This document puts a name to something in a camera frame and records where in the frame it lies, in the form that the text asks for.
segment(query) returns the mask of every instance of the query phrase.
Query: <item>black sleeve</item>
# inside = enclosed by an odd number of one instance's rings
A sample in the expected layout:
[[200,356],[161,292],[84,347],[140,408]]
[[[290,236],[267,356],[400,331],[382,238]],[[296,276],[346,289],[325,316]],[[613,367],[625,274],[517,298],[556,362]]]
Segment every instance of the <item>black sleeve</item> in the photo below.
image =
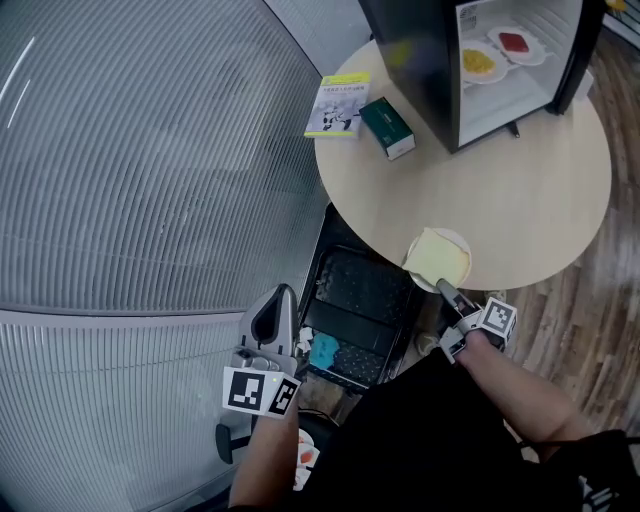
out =
[[564,444],[544,466],[556,484],[573,491],[572,504],[577,499],[594,511],[640,510],[640,478],[621,430]]

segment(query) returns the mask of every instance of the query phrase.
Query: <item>table top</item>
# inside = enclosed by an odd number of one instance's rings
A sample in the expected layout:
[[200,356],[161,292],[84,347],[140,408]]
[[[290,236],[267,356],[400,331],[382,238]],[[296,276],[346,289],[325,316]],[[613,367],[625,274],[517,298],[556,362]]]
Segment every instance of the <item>table top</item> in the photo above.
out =
[[320,176],[349,226],[401,265],[424,227],[448,228],[468,242],[472,269],[463,288],[526,286],[559,272],[595,236],[609,202],[611,160],[588,99],[564,116],[539,111],[451,155],[390,81],[375,42],[337,71],[369,71],[369,101],[385,96],[415,134],[416,148],[389,162],[373,134],[316,139]]

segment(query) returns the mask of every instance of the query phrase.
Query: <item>blue cloth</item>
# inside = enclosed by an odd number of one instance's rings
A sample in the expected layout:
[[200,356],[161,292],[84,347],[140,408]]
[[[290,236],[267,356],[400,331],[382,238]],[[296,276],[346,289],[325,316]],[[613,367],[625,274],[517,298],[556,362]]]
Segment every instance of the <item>blue cloth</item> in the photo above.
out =
[[319,332],[313,337],[309,362],[316,368],[328,370],[333,364],[333,356],[340,349],[340,344],[333,336]]

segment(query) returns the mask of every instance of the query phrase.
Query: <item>black refrigerator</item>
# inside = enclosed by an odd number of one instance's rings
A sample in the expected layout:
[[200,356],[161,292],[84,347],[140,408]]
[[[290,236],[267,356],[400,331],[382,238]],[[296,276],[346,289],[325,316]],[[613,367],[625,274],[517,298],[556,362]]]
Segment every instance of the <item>black refrigerator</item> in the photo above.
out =
[[604,0],[360,0],[390,78],[451,152],[546,108],[564,114]]

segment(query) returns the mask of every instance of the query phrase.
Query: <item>person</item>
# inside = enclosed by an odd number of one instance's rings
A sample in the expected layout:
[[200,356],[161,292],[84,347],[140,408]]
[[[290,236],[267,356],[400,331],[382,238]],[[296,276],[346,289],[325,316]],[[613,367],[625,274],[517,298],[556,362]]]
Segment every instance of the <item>person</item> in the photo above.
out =
[[[301,492],[297,404],[260,418],[230,507],[312,510],[640,510],[622,431],[594,434],[560,389],[471,331],[454,367],[434,350],[374,386],[320,454]],[[537,452],[525,461],[504,422]]]

